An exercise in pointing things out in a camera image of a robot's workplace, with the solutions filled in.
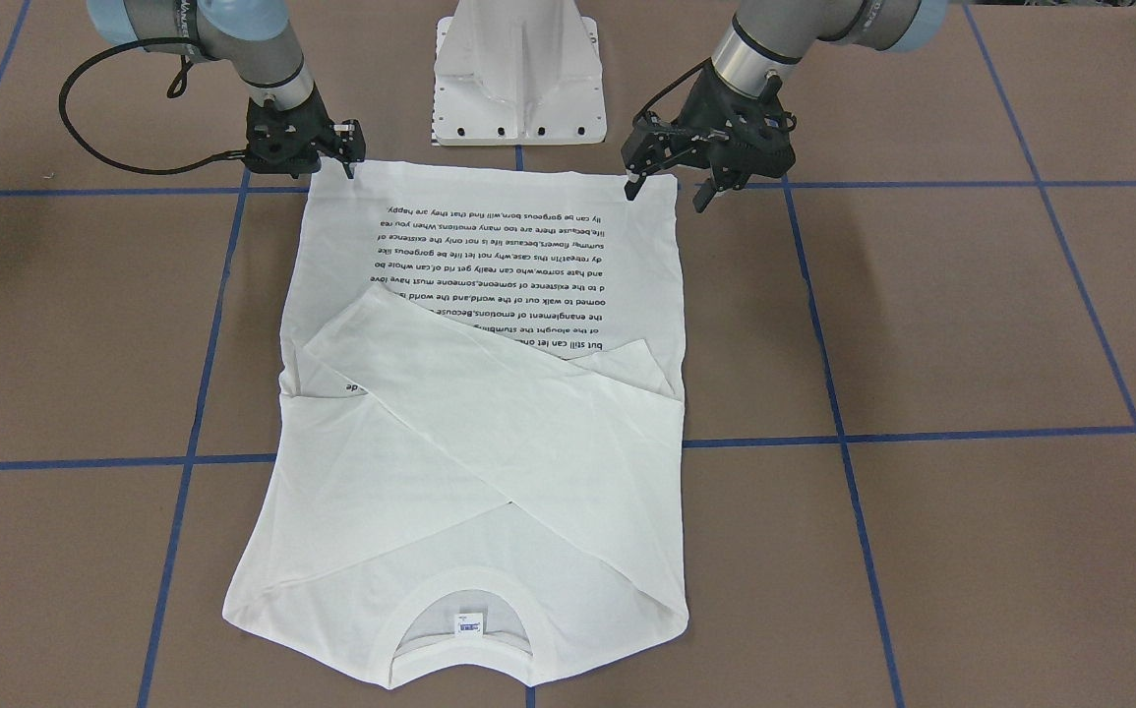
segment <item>white fabric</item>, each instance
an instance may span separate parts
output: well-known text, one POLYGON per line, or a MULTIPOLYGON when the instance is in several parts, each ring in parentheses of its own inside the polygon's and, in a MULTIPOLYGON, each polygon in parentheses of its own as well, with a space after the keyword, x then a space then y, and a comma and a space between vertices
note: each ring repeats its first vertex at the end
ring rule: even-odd
POLYGON ((369 394, 283 395, 227 622, 385 689, 454 664, 535 685, 685 630, 684 407, 644 342, 563 361, 373 286, 303 353, 369 394), (474 591, 517 622, 402 645, 474 591))
MULTIPOLYGON (((312 175, 310 200, 301 224, 301 245, 296 269, 292 274, 289 301, 284 305, 281 341, 283 342, 284 370, 279 384, 283 393, 292 395, 346 395, 342 377, 335 377, 326 367, 315 367, 309 353, 302 351, 307 341, 319 334, 321 326, 359 299, 371 282, 387 274, 378 264, 387 259, 379 247, 421 247, 425 250, 507 251, 506 256, 535 253, 550 259, 561 256, 602 256, 599 270, 602 276, 586 282, 604 285, 607 306, 600 309, 602 323, 591 323, 599 328, 598 339, 603 350, 613 350, 627 342, 644 340, 650 353, 659 363, 663 376, 684 399, 680 363, 685 358, 685 313, 682 306, 680 261, 676 241, 677 183, 671 175, 655 175, 648 180, 636 201, 626 201, 626 180, 617 175, 582 175, 575 173, 513 173, 508 170, 467 169, 382 163, 369 160, 357 166, 356 178, 346 178, 339 163, 324 161, 324 170, 312 175), (391 209, 410 207, 416 210, 436 210, 453 214, 577 214, 598 216, 602 224, 587 223, 587 227, 603 228, 607 238, 602 250, 576 248, 503 248, 486 245, 449 245, 433 243, 404 243, 378 241, 387 233, 383 223, 389 220, 438 222, 435 216, 391 215, 391 209)), ((523 225, 546 225, 548 222, 527 222, 523 225)), ((441 238, 481 236, 477 232, 436 232, 441 238)), ((544 234, 502 233, 502 238, 556 241, 544 234)), ((452 260, 463 266, 512 266, 521 260, 475 259, 452 260)), ((519 280, 519 276, 486 274, 476 280, 519 280)), ((554 280, 554 278, 536 278, 554 280)), ((423 290, 389 281, 389 290, 399 295, 410 295, 423 290)), ((436 288, 446 295, 501 294, 502 289, 436 288)), ((487 306, 469 306, 474 314, 457 314, 459 305, 436 300, 415 300, 424 308, 444 314, 477 327, 512 324, 508 319, 483 317, 487 306)), ((521 310, 527 319, 518 324, 537 322, 538 310, 558 310, 550 306, 502 305, 501 310, 521 310)), ((537 335, 545 340, 553 336, 537 335)), ((515 340, 527 340, 515 336, 515 340)), ((561 358, 579 357, 583 351, 568 351, 554 347, 540 347, 561 358)))
POLYGON ((685 630, 676 185, 652 178, 629 202, 623 184, 374 161, 315 175, 281 330, 279 453, 227 622, 385 689, 456 664, 535 685, 685 630), (416 300, 428 310, 396 295, 378 261, 398 208, 585 215, 604 228, 588 250, 521 233, 453 261, 590 256, 603 273, 582 282, 607 305, 579 310, 604 315, 607 350, 528 347, 442 305, 485 286, 437 289, 416 300), (482 633, 456 635, 477 614, 482 633))

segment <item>gray robot arm segment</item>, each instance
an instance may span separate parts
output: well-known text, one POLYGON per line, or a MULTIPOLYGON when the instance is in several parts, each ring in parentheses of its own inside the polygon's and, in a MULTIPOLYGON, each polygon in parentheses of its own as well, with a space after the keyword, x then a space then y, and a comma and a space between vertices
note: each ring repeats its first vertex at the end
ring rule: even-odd
POLYGON ((752 175, 779 178, 794 165, 795 118, 778 100, 783 82, 817 40, 878 50, 926 44, 949 0, 743 0, 675 120, 652 106, 634 116, 634 133, 620 148, 634 199, 650 175, 675 165, 710 169, 694 209, 712 197, 743 189, 752 175))
MULTIPOLYGON (((183 55, 190 63, 231 60, 250 95, 242 157, 250 170, 312 173, 324 153, 352 176, 352 163, 365 158, 357 120, 334 124, 327 116, 283 0, 86 0, 86 9, 114 44, 178 38, 186 41, 143 49, 183 55)), ((189 67, 184 63, 179 81, 189 67)))

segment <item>white t-shirt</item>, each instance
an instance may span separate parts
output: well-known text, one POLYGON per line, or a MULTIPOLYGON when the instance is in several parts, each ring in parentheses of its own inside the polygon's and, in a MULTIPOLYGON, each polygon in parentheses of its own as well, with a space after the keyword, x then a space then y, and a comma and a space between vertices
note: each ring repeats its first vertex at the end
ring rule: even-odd
MULTIPOLYGON (((366 192, 361 173, 357 188, 328 173, 311 188, 284 313, 279 452, 223 616, 385 689, 457 664, 536 685, 678 636, 688 613, 675 189, 655 183, 644 206, 609 206, 638 222, 627 247, 652 239, 659 280, 627 284, 634 300, 669 294, 643 302, 652 335, 629 326, 627 344, 563 360, 382 285, 348 286, 365 294, 335 305, 344 259, 361 250, 321 225, 369 206, 373 190, 401 201, 415 184, 453 180, 487 189, 470 195, 477 209, 499 209, 483 205, 501 199, 493 181, 536 193, 553 175, 364 169, 366 192), (317 209, 316 193, 328 197, 317 209)), ((562 176, 594 201, 623 201, 623 178, 598 189, 602 178, 562 176)), ((573 190, 554 195, 570 206, 573 190)))

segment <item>clothing tag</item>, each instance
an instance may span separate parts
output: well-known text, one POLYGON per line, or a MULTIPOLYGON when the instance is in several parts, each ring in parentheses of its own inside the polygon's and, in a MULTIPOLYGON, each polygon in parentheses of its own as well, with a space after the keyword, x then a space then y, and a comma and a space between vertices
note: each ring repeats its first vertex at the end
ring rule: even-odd
POLYGON ((454 636, 485 635, 485 613, 454 615, 454 636))

